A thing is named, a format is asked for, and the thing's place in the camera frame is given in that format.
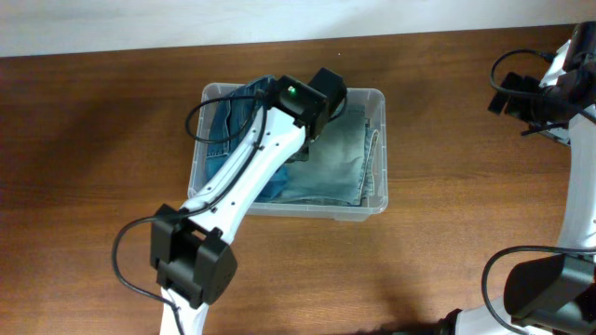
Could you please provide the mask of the light blue jeans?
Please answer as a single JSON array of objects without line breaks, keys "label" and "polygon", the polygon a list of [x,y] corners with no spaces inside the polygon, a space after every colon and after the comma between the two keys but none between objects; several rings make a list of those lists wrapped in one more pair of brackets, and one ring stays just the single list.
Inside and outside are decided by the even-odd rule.
[{"label": "light blue jeans", "polygon": [[257,199],[261,202],[354,207],[371,194],[379,131],[361,104],[328,124],[305,161],[284,164]]}]

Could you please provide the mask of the dark blue jeans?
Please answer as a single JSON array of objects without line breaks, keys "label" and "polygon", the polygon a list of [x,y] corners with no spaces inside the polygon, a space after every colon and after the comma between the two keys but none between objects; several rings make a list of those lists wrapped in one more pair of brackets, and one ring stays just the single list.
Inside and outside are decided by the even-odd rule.
[{"label": "dark blue jeans", "polygon": [[[205,174],[208,179],[218,172],[247,134],[247,129],[254,119],[251,116],[251,106],[252,99],[224,100],[218,103],[211,123],[209,139],[223,140],[236,134],[237,137],[228,142],[208,145],[205,160]],[[288,181],[288,169],[280,167],[257,196],[257,200],[259,202],[274,200],[287,186]]]}]

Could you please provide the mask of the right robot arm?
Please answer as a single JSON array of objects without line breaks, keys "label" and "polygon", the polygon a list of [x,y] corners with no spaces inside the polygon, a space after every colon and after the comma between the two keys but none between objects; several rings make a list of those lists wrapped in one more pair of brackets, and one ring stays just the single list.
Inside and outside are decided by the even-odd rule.
[{"label": "right robot arm", "polygon": [[490,82],[494,114],[571,150],[566,209],[556,246],[496,252],[481,276],[483,305],[454,310],[431,334],[592,334],[595,331],[595,24],[577,24],[542,79],[509,73]]}]

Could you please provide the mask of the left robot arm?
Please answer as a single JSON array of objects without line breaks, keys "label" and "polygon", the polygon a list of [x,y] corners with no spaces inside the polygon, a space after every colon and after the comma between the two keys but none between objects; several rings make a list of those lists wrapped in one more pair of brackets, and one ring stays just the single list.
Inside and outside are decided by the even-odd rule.
[{"label": "left robot arm", "polygon": [[150,264],[164,301],[161,333],[202,332],[210,305],[237,271],[231,244],[251,204],[274,173],[320,135],[346,94],[343,77],[327,68],[307,84],[280,77],[261,94],[251,127],[215,176],[180,209],[157,211]]}]

